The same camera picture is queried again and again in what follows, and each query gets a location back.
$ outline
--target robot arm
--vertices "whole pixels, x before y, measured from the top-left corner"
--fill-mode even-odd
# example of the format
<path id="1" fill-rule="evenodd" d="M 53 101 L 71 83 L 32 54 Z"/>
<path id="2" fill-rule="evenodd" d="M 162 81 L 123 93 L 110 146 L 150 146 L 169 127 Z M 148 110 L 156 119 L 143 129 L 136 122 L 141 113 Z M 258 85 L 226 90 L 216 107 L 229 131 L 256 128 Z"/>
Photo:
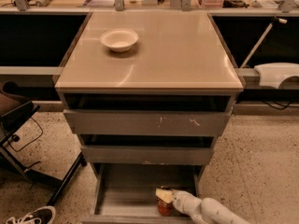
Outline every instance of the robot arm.
<path id="1" fill-rule="evenodd" d="M 194 197 L 187 191 L 171 190 L 164 196 L 158 193 L 159 198 L 166 199 L 169 202 L 171 193 L 171 202 L 173 206 L 183 214 L 188 215 L 195 224 L 249 224 L 243 218 L 237 216 L 221 203 L 211 198 L 201 200 Z"/>

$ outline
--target floor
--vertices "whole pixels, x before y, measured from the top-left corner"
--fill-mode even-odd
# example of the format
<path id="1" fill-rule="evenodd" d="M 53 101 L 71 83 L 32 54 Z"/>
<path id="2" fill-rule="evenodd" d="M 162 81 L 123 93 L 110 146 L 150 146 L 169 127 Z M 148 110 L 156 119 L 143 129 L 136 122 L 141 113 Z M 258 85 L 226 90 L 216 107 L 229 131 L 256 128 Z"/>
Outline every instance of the floor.
<path id="1" fill-rule="evenodd" d="M 79 142 L 62 112 L 38 112 L 34 118 L 44 134 L 15 153 L 33 169 L 62 178 L 79 153 Z M 19 132 L 18 149 L 38 136 L 29 120 Z M 211 197 L 246 219 L 259 224 L 297 224 L 299 219 L 299 109 L 276 111 L 269 107 L 235 106 L 212 162 L 201 178 L 201 198 Z M 51 190 L 32 187 L 19 176 L 1 170 L 0 223 L 45 205 Z M 80 223 L 89 215 L 96 179 L 91 167 L 79 167 L 56 203 L 56 224 Z"/>

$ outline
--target bowl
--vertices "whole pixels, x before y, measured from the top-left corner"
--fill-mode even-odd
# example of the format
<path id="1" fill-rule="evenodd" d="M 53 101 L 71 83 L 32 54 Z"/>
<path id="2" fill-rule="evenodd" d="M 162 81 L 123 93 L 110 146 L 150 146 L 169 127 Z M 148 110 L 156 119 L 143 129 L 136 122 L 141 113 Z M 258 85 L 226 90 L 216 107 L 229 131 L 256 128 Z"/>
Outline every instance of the bowl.
<path id="1" fill-rule="evenodd" d="M 104 32 L 101 43 L 115 52 L 128 51 L 138 40 L 138 34 L 130 29 L 113 29 Z"/>

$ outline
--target drawer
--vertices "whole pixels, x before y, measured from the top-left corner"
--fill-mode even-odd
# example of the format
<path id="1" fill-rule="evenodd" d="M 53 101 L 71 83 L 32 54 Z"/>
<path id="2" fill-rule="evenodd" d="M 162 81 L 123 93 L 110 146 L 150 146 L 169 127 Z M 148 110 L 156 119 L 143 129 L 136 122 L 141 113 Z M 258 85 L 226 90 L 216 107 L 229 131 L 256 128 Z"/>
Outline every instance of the drawer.
<path id="1" fill-rule="evenodd" d="M 155 190 L 161 186 L 197 193 L 199 167 L 177 165 L 102 164 L 92 214 L 88 223 L 184 223 L 189 217 L 172 210 L 163 217 Z"/>
<path id="2" fill-rule="evenodd" d="M 213 137 L 82 135 L 88 162 L 208 165 Z"/>
<path id="3" fill-rule="evenodd" d="M 221 136 L 229 114 L 65 110 L 73 133 L 119 135 Z"/>

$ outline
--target sneaker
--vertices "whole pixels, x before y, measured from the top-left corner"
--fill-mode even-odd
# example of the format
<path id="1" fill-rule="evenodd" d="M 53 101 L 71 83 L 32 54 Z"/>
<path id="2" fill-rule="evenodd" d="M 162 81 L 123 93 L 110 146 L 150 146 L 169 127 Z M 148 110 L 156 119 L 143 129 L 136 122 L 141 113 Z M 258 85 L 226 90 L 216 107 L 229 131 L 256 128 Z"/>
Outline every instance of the sneaker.
<path id="1" fill-rule="evenodd" d="M 55 215 L 56 210 L 53 206 L 44 206 L 24 217 L 18 219 L 11 217 L 6 224 L 51 224 L 55 219 Z"/>

